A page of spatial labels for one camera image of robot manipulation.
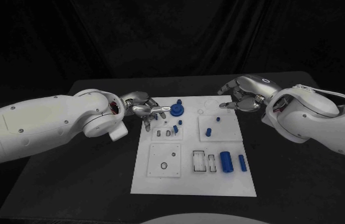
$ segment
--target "puzzle board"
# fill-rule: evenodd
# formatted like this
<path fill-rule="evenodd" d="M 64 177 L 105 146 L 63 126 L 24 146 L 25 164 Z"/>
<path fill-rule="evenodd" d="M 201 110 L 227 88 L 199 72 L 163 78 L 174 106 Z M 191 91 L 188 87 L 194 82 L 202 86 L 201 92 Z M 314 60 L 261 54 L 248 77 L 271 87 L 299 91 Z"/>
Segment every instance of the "puzzle board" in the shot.
<path fill-rule="evenodd" d="M 165 119 L 158 116 L 158 120 L 152 120 L 151 122 L 149 132 L 145 131 L 143 125 L 140 127 L 130 193 L 255 197 L 250 164 L 244 152 L 235 113 L 232 110 L 218 108 L 222 102 L 231 102 L 231 97 L 224 95 L 153 98 L 159 106 L 171 106 L 176 103 L 178 99 L 182 101 L 184 114 L 179 117 L 174 117 L 169 113 L 165 113 Z M 178 127 L 176 135 L 174 133 L 174 125 Z M 207 126 L 211 127 L 209 139 L 205 136 Z M 171 131 L 168 138 L 165 137 L 166 130 Z M 179 167 L 174 166 L 174 168 L 179 169 L 179 173 L 175 177 L 163 177 L 161 174 L 156 175 L 158 177 L 148 176 L 148 170 L 156 167 L 162 160 L 166 160 L 165 170 L 168 170 L 175 162 L 171 156 L 163 158 L 168 154 L 162 154 L 162 158 L 153 161 L 155 166 L 152 166 L 152 159 L 149 158 L 152 152 L 151 146 L 159 144 L 179 145 Z M 192 151 L 204 151 L 205 172 L 194 172 Z M 220 159 L 220 152 L 222 151 L 230 152 L 231 173 L 222 172 Z M 244 156 L 247 172 L 241 171 L 240 154 Z M 215 173 L 209 172 L 208 155 L 214 155 Z"/>

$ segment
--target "round hole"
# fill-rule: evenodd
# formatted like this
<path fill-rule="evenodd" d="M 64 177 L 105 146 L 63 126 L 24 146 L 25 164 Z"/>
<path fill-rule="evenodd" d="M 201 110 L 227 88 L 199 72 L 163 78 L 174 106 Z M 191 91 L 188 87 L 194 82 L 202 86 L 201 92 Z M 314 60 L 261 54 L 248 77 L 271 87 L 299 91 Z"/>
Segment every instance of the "round hole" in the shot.
<path fill-rule="evenodd" d="M 166 163 L 162 163 L 162 164 L 159 165 L 159 167 L 161 167 L 161 169 L 166 169 L 166 167 L 168 167 Z"/>

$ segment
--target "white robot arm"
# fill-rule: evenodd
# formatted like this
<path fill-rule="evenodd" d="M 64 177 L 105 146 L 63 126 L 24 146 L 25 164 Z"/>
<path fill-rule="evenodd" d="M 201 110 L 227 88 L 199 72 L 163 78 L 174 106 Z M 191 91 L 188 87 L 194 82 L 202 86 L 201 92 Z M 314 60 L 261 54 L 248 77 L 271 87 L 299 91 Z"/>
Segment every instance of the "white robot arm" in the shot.
<path fill-rule="evenodd" d="M 294 143 L 317 140 L 332 151 L 345 154 L 345 105 L 335 103 L 316 91 L 345 97 L 343 94 L 296 85 L 280 87 L 257 75 L 244 75 L 230 81 L 218 95 L 232 88 L 237 102 L 220 108 L 254 112 L 266 105 L 261 121 Z"/>
<path fill-rule="evenodd" d="M 149 131 L 155 113 L 165 118 L 169 110 L 143 92 L 117 97 L 96 89 L 8 105 L 0 108 L 0 163 L 66 144 L 79 132 L 86 137 L 109 133 L 112 141 L 117 140 L 128 134 L 122 118 L 132 114 Z"/>

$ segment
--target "silver robot hand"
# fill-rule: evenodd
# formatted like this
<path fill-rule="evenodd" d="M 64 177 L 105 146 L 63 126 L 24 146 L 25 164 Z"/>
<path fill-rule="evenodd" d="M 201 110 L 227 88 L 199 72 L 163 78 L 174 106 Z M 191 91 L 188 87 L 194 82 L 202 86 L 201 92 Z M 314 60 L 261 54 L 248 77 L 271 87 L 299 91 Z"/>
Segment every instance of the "silver robot hand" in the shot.
<path fill-rule="evenodd" d="M 243 112 L 255 112 L 261 104 L 270 103 L 271 98 L 281 90 L 274 82 L 253 74 L 245 74 L 231 80 L 220 88 L 218 95 L 222 95 L 230 89 L 232 89 L 232 95 L 238 101 L 221 103 L 218 107 Z"/>
<path fill-rule="evenodd" d="M 132 92 L 119 97 L 123 101 L 125 116 L 135 114 L 142 118 L 145 130 L 151 129 L 151 121 L 155 118 L 155 113 L 159 113 L 161 118 L 165 118 L 165 113 L 171 107 L 159 107 L 158 103 L 149 98 L 145 92 Z"/>

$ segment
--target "dark table surface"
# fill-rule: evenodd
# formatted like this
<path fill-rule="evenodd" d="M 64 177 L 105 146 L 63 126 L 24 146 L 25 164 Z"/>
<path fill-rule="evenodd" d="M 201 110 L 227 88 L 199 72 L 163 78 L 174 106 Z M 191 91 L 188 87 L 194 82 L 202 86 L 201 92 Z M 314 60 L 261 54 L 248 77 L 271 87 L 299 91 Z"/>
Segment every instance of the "dark table surface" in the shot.
<path fill-rule="evenodd" d="M 304 72 L 258 74 L 289 88 L 316 87 Z M 69 95 L 94 88 L 117 96 L 145 91 L 152 97 L 215 95 L 238 75 L 82 80 Z M 287 141 L 260 121 L 264 109 L 235 112 L 255 198 L 130 194 L 140 120 L 125 117 L 128 135 L 86 138 L 30 158 L 0 216 L 140 223 L 179 213 L 218 213 L 271 224 L 342 223 L 345 156 L 314 140 Z"/>

